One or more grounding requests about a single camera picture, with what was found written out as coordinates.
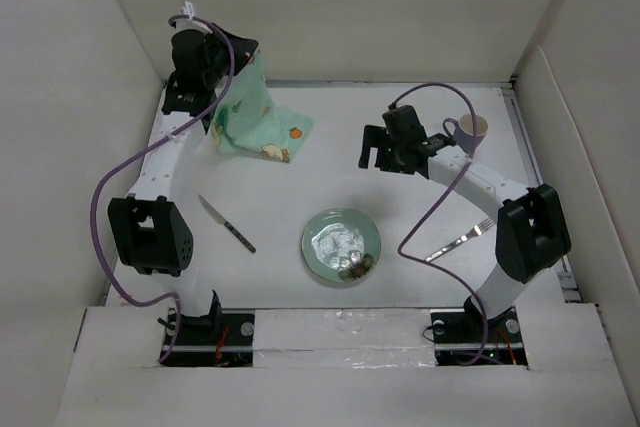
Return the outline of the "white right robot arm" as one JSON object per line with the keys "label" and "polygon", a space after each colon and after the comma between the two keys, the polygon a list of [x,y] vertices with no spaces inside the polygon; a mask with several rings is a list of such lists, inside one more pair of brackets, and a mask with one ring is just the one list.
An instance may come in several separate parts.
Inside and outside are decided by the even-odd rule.
{"label": "white right robot arm", "polygon": [[548,184],[529,187],[471,160],[447,133],[427,135],[409,105],[384,113],[383,121],[364,127],[359,167],[369,167],[375,150],[379,170],[419,174],[450,187],[495,223],[496,266],[465,302],[462,316],[465,334],[486,340],[526,286],[571,250],[559,194]]}

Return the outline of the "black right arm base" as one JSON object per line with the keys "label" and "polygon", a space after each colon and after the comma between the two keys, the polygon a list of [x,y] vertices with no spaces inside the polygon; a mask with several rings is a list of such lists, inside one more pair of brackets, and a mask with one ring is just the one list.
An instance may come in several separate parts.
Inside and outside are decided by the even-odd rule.
{"label": "black right arm base", "polygon": [[434,346],[437,366],[527,366],[524,341],[514,307],[488,321],[486,341],[478,314],[464,308],[437,308],[429,312],[423,338]]}

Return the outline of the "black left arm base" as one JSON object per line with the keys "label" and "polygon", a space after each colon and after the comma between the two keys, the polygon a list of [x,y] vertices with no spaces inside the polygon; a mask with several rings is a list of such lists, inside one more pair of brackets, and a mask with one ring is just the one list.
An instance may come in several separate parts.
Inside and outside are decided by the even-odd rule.
{"label": "black left arm base", "polygon": [[253,366],[254,310],[222,309],[219,304],[200,318],[182,316],[175,332],[176,313],[158,318],[164,338],[159,363],[164,367],[244,368]]}

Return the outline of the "pale green floral plate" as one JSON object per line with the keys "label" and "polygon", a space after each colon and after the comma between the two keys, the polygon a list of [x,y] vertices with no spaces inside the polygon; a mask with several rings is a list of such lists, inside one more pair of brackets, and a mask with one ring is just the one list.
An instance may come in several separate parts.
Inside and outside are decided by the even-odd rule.
{"label": "pale green floral plate", "polygon": [[317,277],[335,285],[350,285],[375,269],[382,239],[365,213],[351,208],[328,209],[305,225],[301,251],[306,266]]}

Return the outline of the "green cartoon print cloth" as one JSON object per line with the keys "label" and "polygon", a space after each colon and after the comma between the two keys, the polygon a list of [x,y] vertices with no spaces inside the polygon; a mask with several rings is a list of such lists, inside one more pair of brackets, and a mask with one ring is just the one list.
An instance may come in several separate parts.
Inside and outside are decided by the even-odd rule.
{"label": "green cartoon print cloth", "polygon": [[260,155],[291,162],[313,128],[310,117],[277,105],[257,50],[237,74],[215,110],[210,133],[219,152]]}

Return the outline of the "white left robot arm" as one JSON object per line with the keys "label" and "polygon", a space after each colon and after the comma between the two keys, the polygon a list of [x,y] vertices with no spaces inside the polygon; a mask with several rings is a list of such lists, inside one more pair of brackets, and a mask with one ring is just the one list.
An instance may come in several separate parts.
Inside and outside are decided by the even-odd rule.
{"label": "white left robot arm", "polygon": [[176,201],[191,158],[209,131],[208,107],[222,93],[227,75],[238,75],[258,49],[254,39],[227,34],[219,40],[195,28],[171,39],[174,70],[161,95],[150,140],[162,146],[145,154],[138,179],[107,212],[119,260],[143,276],[155,276],[180,297],[188,331],[201,343],[222,334],[212,312],[214,293],[199,283],[192,266],[194,237]]}

